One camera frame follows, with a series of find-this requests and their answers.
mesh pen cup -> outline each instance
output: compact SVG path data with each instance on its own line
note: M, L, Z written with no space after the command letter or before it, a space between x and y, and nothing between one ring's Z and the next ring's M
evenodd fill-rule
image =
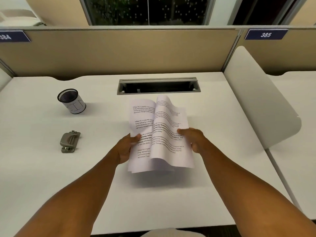
M58 94L58 101L68 108L70 113L79 114L86 108L86 104L75 89L66 89Z

printed page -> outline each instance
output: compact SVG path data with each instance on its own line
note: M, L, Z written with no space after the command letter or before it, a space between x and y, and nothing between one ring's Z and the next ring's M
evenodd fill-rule
M175 107L166 95L157 97L150 158L164 159L175 167L194 167L191 144L177 133L189 128L184 108Z
M152 128L156 103L148 99L135 99L129 104L129 125L131 136L142 135L138 143L131 148L128 171L132 173L151 170L173 170L164 160L150 158Z

blue label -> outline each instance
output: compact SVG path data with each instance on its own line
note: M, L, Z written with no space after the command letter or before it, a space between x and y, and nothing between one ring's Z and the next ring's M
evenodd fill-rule
M0 31L0 42L31 42L24 31Z
M249 30L245 40L282 40L288 29Z

adjacent desk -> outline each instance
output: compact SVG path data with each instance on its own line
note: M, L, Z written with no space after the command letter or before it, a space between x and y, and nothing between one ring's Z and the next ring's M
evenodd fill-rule
M270 78L302 119L302 129L270 152L294 203L308 218L316 219L316 71Z
M200 93L170 93L186 107L191 127L203 130L233 161L270 183L288 199L266 152L223 73L84 76L70 81L17 77L0 92L0 236L13 236L54 193L93 167L129 132L131 98L117 95L119 79L196 77ZM78 115L57 101L75 88L87 104ZM62 154L65 132L80 131L77 149ZM115 173L92 234L234 224L211 183L202 158L194 169Z

forearm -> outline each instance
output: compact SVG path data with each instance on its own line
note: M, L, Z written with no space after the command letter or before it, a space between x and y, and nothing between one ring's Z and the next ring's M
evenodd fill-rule
M35 233L34 237L90 236L118 164L117 153L111 150L91 170L51 197L16 237L26 233Z
M207 141L200 152L208 174L244 237L267 236L270 228L308 236L316 226L268 183L227 158Z

